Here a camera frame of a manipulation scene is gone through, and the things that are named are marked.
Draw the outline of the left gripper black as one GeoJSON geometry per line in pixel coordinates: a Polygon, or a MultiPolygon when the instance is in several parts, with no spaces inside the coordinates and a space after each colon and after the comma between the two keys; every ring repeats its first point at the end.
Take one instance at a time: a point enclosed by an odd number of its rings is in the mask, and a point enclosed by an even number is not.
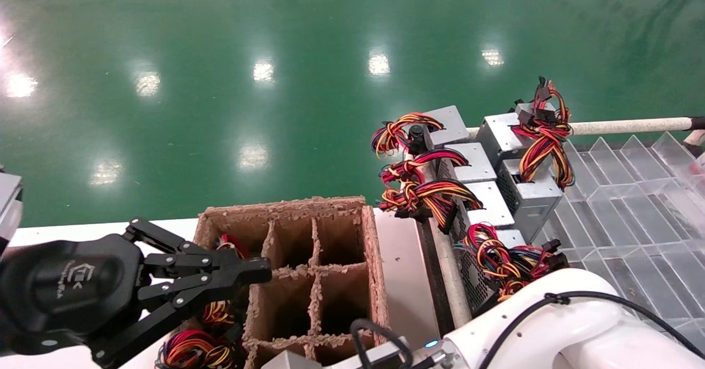
{"type": "Polygon", "coordinates": [[[2,356],[83,345],[98,366],[120,367],[211,302],[271,278],[269,259],[206,249],[146,219],[133,219],[124,238],[10,247],[2,256],[2,356]],[[136,242],[159,252],[144,258],[136,242]],[[211,275],[194,287],[181,285],[199,276],[174,281],[175,296],[140,321],[137,291],[149,283],[144,271],[211,275]]]}

